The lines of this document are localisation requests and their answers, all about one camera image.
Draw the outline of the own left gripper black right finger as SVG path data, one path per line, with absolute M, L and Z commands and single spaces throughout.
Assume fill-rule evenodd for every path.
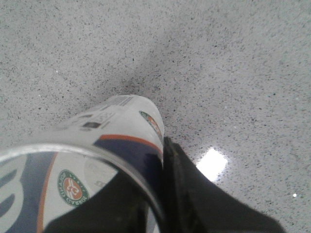
M 164 138 L 162 206 L 168 233 L 283 233 L 273 218 L 206 178 L 181 146 Z

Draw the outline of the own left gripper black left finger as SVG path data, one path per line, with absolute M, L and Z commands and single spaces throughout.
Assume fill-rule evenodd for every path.
M 156 218 L 141 189 L 124 172 L 90 200 L 50 222 L 46 233 L 157 233 Z

